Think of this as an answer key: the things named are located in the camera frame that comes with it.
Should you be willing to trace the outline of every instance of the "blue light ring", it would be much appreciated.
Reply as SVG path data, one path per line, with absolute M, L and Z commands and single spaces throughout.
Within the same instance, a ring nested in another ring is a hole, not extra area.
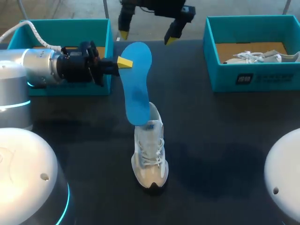
M 16 107 L 20 107 L 20 106 L 24 106 L 24 105 L 28 105 L 28 104 L 30 104 L 30 100 L 27 101 L 27 102 L 19 103 L 19 104 L 0 106 L 0 110 L 9 109 L 9 108 L 16 108 Z

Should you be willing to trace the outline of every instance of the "white sneaker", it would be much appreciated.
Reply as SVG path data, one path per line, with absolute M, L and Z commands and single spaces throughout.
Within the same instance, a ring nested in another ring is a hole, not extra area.
M 157 191 L 167 181 L 169 166 L 165 160 L 163 123 L 155 105 L 149 102 L 149 107 L 148 123 L 135 127 L 135 153 L 131 164 L 141 186 Z
M 300 53 L 294 55 L 283 55 L 273 50 L 266 53 L 245 51 L 239 53 L 236 58 L 227 60 L 225 64 L 236 63 L 263 63 L 263 62 L 300 62 Z

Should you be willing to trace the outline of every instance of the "printed logo on box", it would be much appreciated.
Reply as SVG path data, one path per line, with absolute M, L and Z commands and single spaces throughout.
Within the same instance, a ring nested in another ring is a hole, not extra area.
M 250 84 L 253 74 L 239 74 L 236 80 L 236 84 Z

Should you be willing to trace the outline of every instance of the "white dome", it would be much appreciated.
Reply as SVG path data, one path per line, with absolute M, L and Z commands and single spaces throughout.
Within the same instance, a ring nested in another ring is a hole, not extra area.
M 49 144 L 27 130 L 0 129 L 0 224 L 20 224 L 47 200 L 58 173 Z

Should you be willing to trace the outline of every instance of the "floor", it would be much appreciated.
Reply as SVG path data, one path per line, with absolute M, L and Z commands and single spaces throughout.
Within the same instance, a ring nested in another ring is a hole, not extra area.
M 30 19 L 105 18 L 102 0 L 22 0 Z M 184 39 L 203 36 L 205 17 L 209 15 L 261 15 L 282 14 L 286 0 L 187 0 L 196 7 L 196 16 L 182 34 Z M 119 0 L 107 0 L 109 16 L 116 36 Z M 292 0 L 288 14 L 300 18 L 300 1 Z M 0 0 L 0 32 L 3 33 L 23 19 L 17 0 Z M 161 40 L 172 19 L 154 16 L 136 9 L 128 39 Z

